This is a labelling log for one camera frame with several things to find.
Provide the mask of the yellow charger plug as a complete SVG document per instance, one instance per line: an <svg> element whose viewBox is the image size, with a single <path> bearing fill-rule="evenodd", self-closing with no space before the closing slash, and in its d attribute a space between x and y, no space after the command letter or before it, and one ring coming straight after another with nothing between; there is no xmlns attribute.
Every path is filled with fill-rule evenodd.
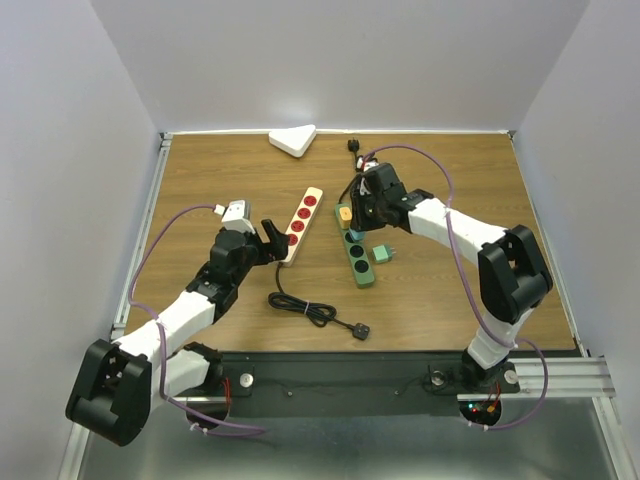
<svg viewBox="0 0 640 480"><path fill-rule="evenodd" d="M337 219L341 229L348 229L352 220L352 212L348 206L338 208Z"/></svg>

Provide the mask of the teal charger plug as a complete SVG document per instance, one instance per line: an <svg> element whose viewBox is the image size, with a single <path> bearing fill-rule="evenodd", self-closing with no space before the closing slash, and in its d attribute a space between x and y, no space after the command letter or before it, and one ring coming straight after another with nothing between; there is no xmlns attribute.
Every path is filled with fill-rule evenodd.
<svg viewBox="0 0 640 480"><path fill-rule="evenodd" d="M356 231L356 230L353 230L353 229L349 230L349 234L350 234L351 239L356 241L356 242L362 241L364 236L365 236L364 232Z"/></svg>

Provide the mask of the green charger plug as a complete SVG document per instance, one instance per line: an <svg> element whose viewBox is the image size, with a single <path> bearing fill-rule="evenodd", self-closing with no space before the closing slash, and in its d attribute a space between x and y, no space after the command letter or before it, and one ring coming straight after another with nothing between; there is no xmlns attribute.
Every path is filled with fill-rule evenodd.
<svg viewBox="0 0 640 480"><path fill-rule="evenodd" d="M371 253L376 264L383 264L393 259L395 249L388 244L382 244L373 247Z"/></svg>

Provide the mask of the green black power strip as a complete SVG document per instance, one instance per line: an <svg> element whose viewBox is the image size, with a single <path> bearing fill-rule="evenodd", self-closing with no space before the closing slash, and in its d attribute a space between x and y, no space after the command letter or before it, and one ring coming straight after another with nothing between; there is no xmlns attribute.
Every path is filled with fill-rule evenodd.
<svg viewBox="0 0 640 480"><path fill-rule="evenodd" d="M346 203L337 203L334 206L334 213L356 287L359 289L371 287L375 282L375 275L371 262L369 261L368 255L366 253L364 238L362 241L356 242L351 239L349 228L340 228L339 221L337 219L337 213L338 208L342 206L348 205Z"/></svg>

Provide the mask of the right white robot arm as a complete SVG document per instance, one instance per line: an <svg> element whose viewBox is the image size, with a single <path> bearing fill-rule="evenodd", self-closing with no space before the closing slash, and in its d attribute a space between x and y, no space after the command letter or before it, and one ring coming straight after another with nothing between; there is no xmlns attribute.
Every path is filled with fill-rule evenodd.
<svg viewBox="0 0 640 480"><path fill-rule="evenodd" d="M480 297L470 301L479 328L462 354L460 378L472 390L491 384L518 333L553 288L534 233L476 220L421 189L407 191L389 163L358 158L349 187L353 232L387 226L448 247L456 264L478 270Z"/></svg>

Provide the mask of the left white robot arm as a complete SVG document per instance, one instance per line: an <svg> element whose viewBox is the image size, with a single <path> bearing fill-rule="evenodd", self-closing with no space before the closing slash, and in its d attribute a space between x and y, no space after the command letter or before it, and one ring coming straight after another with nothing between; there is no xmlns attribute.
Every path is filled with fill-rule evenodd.
<svg viewBox="0 0 640 480"><path fill-rule="evenodd" d="M213 325L238 298L249 271L288 255L289 237L269 219L265 239L223 228L209 259L177 299L134 332L86 350L65 416L118 446L130 444L152 411L195 388L215 392L222 382L220 354L190 337Z"/></svg>

